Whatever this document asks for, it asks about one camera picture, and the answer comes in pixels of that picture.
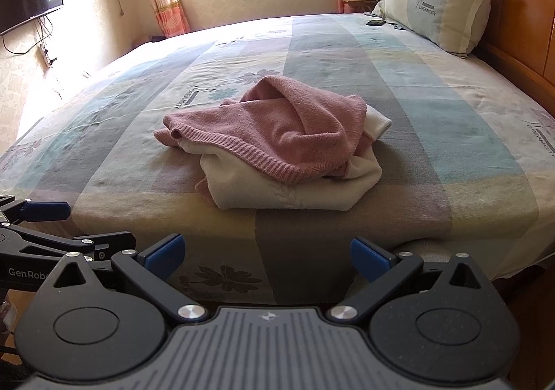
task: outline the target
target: folded towel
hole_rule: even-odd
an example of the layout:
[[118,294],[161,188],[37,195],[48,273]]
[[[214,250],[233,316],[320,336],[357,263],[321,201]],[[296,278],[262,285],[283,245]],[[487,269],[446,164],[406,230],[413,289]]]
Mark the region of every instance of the folded towel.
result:
[[[347,210],[381,176],[371,145],[391,121],[359,96],[270,76],[239,102],[167,115],[164,125],[154,132],[160,142],[203,155],[206,178],[196,189],[220,208]],[[342,200],[348,186],[356,190]]]
[[269,76],[239,102],[166,115],[154,136],[221,147],[269,177],[299,183],[345,167],[361,140],[366,104],[286,77]]
[[[379,135],[388,119],[367,107],[365,132]],[[318,177],[289,185],[268,177],[220,147],[179,140],[190,154],[201,154],[206,177],[195,189],[219,208],[293,208],[346,211],[378,182],[382,175],[371,144],[357,148],[341,177]]]

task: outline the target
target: pillowcase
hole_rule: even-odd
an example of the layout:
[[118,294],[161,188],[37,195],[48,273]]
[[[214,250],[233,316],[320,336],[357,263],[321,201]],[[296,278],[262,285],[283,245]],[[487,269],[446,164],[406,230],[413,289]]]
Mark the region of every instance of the pillowcase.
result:
[[465,56],[484,34],[490,9],[491,0],[380,0],[373,13]]

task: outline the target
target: bed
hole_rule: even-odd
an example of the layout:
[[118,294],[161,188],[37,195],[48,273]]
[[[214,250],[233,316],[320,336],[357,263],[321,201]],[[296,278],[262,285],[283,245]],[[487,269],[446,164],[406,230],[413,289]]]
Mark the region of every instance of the bed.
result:
[[[143,249],[182,233],[187,259],[170,282],[203,301],[338,301],[357,235],[468,252],[491,278],[508,275],[555,251],[554,12],[555,0],[493,0],[485,61],[362,14],[146,44],[0,158],[0,193],[68,201],[68,221],[34,226],[52,234],[130,230]],[[266,75],[359,94],[393,120],[374,146],[384,174],[350,211],[219,210],[195,192],[198,156],[154,139],[164,114],[238,98]]]

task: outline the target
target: nightstand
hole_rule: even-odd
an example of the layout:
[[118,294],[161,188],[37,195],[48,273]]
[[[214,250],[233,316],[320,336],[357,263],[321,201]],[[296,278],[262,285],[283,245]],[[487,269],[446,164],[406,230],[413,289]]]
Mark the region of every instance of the nightstand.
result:
[[372,11],[374,10],[374,7],[377,4],[377,2],[373,0],[340,0],[340,1],[348,4],[349,7],[353,7],[357,10],[362,10],[361,12]]

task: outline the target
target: electrical outlet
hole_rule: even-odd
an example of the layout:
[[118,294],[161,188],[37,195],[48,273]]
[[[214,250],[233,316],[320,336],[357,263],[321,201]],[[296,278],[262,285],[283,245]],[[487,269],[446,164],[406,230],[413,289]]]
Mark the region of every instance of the electrical outlet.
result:
[[50,55],[48,55],[48,49],[45,47],[44,44],[41,44],[39,46],[39,49],[41,51],[41,55],[42,55],[42,59],[44,60],[44,64],[46,65],[47,68],[51,68],[52,64],[57,60],[56,57],[51,57]]

